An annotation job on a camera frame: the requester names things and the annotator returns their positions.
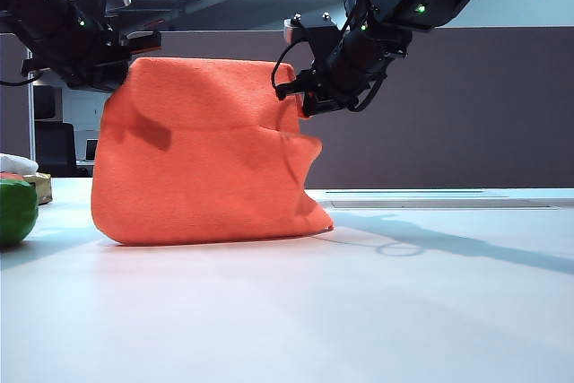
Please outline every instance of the white cloth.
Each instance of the white cloth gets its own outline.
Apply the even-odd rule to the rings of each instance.
[[[22,156],[0,152],[0,172],[18,175],[31,175],[38,171],[38,163]]]

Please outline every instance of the towel fold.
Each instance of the towel fold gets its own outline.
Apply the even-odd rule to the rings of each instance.
[[[305,194],[321,151],[274,64],[139,58],[106,102],[91,212],[110,238],[168,245],[309,235],[333,227]],[[281,65],[277,79],[294,72]]]

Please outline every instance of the orange cloth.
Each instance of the orange cloth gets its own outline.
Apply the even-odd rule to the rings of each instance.
[[[106,102],[91,214],[110,238],[168,245],[333,229],[305,194],[321,151],[300,133],[300,100],[279,101],[274,64],[139,58]],[[292,80],[289,65],[277,79]]]

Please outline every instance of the small box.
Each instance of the small box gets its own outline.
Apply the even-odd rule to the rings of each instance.
[[[50,174],[41,174],[39,172],[32,175],[24,175],[24,181],[32,184],[36,188],[38,195],[38,205],[52,202],[52,176]]]

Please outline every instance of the gray wall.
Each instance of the gray wall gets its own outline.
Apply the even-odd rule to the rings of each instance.
[[[11,34],[0,34],[0,80],[19,82],[26,47]],[[0,152],[33,158],[30,144],[30,85],[0,86]]]
[[[308,187],[574,187],[572,47],[571,27],[415,35],[366,111],[302,122],[325,146]],[[280,32],[174,32],[157,54],[274,60],[283,48]]]

